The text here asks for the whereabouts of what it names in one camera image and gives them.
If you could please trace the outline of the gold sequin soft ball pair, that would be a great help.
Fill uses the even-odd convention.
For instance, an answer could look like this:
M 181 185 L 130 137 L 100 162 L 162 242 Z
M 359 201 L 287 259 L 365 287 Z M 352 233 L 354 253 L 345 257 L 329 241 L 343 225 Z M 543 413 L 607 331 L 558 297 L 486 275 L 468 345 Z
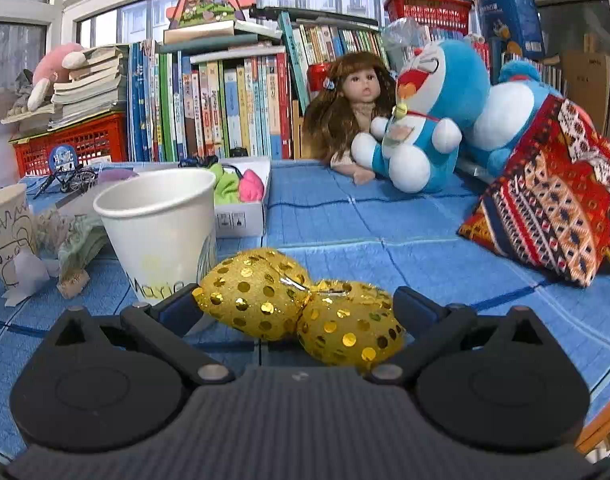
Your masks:
M 216 321 L 257 339 L 296 339 L 326 365 L 365 373 L 405 345 L 405 329 L 386 290 L 357 281 L 315 282 L 300 263 L 273 248 L 222 260 L 192 296 Z

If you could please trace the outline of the green striped cloth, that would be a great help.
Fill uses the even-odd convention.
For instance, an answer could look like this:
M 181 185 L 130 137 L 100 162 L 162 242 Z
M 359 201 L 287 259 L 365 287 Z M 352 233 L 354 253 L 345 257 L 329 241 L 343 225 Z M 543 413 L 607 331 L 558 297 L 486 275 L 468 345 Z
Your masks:
M 40 212 L 36 220 L 38 246 L 60 266 L 60 282 L 73 278 L 96 258 L 108 243 L 97 214 L 61 214 L 55 208 Z

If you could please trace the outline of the purple soft plush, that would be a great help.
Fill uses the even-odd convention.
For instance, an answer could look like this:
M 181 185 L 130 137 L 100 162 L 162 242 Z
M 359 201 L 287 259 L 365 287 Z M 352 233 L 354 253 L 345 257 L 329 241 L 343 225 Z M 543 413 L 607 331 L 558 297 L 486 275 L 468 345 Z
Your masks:
M 127 168 L 104 168 L 99 172 L 96 182 L 99 184 L 119 182 L 137 177 L 137 175 L 134 170 Z

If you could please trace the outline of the pink red soft item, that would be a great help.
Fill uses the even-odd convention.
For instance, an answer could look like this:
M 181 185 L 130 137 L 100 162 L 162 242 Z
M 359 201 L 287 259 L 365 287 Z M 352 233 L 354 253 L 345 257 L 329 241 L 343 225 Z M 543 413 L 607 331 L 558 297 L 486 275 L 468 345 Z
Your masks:
M 265 185 L 254 170 L 247 169 L 239 180 L 239 200 L 241 203 L 260 203 L 265 196 Z

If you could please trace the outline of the white Marie paper cup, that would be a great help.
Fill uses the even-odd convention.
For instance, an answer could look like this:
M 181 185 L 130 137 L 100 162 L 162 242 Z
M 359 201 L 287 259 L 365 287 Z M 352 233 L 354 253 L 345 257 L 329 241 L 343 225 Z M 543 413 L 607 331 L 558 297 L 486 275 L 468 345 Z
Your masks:
M 216 266 L 216 176 L 201 168 L 145 171 L 93 202 L 139 301 L 156 306 Z

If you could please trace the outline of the white cardboard box tray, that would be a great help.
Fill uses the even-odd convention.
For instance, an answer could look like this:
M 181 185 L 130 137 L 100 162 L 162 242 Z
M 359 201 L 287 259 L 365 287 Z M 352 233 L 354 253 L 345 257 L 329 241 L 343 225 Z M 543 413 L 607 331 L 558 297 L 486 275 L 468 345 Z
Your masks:
M 270 191 L 271 164 L 268 157 L 226 158 L 220 164 L 235 166 L 241 174 L 251 169 L 265 185 L 265 196 L 260 203 L 239 203 L 216 206 L 217 236 L 219 238 L 258 237 L 265 232 L 267 202 Z M 92 168 L 99 172 L 104 168 L 127 168 L 137 174 L 177 168 L 173 162 L 95 162 Z

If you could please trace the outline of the white crumpled tissue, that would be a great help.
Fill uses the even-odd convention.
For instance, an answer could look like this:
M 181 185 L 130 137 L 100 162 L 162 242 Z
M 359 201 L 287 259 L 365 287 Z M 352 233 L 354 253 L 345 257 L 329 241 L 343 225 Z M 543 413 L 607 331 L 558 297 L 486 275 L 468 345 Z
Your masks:
M 50 280 L 46 263 L 30 249 L 23 248 L 13 259 L 17 284 L 4 294 L 6 307 L 16 307 L 25 299 L 39 292 Z

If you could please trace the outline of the miniature black bicycle model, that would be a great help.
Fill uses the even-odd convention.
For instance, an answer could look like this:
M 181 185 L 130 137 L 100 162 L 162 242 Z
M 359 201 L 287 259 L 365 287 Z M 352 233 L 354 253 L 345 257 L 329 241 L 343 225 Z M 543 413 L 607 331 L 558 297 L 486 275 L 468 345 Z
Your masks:
M 54 174 L 49 174 L 38 188 L 38 191 L 32 196 L 35 200 L 41 195 L 46 194 L 50 188 L 55 185 L 58 187 L 58 192 L 68 194 L 82 194 L 87 192 L 96 185 L 99 177 L 99 171 L 90 167 L 78 164 L 72 170 L 64 170 L 58 168 Z

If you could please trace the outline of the doodled paper cup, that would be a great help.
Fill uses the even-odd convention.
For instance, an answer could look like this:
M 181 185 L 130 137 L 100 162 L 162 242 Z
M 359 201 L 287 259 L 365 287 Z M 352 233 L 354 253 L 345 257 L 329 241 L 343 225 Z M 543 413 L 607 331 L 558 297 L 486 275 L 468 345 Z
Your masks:
M 23 249 L 38 254 L 35 221 L 26 190 L 25 183 L 0 188 L 0 278 L 6 288 L 18 284 L 14 258 Z

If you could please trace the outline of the red plastic basket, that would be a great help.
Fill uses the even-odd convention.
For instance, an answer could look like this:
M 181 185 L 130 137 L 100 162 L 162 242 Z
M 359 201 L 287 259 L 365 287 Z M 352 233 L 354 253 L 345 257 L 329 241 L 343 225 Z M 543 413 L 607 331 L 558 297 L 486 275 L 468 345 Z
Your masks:
M 126 114 L 107 113 L 78 124 L 12 141 L 18 175 L 46 176 L 50 172 L 52 150 L 58 145 L 69 145 L 76 152 L 78 162 L 126 162 Z
M 385 0 L 391 21 L 414 18 L 419 25 L 441 28 L 466 36 L 470 32 L 470 0 Z

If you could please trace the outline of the blue Doraemon plush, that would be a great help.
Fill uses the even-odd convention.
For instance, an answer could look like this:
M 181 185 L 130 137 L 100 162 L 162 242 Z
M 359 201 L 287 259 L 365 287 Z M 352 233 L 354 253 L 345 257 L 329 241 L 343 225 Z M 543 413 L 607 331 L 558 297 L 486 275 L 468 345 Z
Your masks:
M 498 177 L 544 101 L 558 95 L 529 62 L 506 63 L 493 84 L 470 44 L 434 41 L 398 74 L 390 114 L 355 136 L 352 158 L 408 194 L 440 191 L 461 153 Z

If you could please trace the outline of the row of upright books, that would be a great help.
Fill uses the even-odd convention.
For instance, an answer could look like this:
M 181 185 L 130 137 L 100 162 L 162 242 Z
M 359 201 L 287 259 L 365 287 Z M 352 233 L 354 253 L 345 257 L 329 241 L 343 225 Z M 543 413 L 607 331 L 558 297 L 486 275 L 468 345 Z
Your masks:
M 173 29 L 162 41 L 129 44 L 128 156 L 176 162 L 186 155 L 302 158 L 300 110 L 314 98 L 307 68 L 367 51 L 398 73 L 432 41 L 463 40 L 483 59 L 491 81 L 521 61 L 501 41 L 486 42 L 403 18 L 384 30 L 352 22 L 296 20 L 277 28 L 225 21 Z

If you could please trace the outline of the brown haired doll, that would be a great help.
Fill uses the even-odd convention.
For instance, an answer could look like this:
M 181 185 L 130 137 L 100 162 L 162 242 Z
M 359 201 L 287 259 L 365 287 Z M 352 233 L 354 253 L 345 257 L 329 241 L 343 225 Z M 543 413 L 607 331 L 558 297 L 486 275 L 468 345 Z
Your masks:
M 352 157 L 352 141 L 370 131 L 374 118 L 388 116 L 395 102 L 395 79 L 381 58 L 367 51 L 337 58 L 305 112 L 312 156 L 356 185 L 373 180 L 370 165 Z

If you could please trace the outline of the red can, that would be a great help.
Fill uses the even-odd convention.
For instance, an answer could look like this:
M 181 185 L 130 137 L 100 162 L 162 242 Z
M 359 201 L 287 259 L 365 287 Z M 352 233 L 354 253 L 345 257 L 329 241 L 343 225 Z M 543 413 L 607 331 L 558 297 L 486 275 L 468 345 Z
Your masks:
M 317 94 L 323 89 L 324 81 L 328 78 L 330 68 L 331 63 L 318 63 L 308 66 L 307 82 L 311 94 Z

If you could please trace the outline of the blue cardboard box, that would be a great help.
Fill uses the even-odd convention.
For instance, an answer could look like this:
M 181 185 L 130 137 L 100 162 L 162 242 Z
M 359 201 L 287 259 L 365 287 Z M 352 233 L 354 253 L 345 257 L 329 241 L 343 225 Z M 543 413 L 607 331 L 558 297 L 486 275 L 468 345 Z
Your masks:
M 475 0 L 486 39 L 499 38 L 510 53 L 541 60 L 546 54 L 535 0 Z

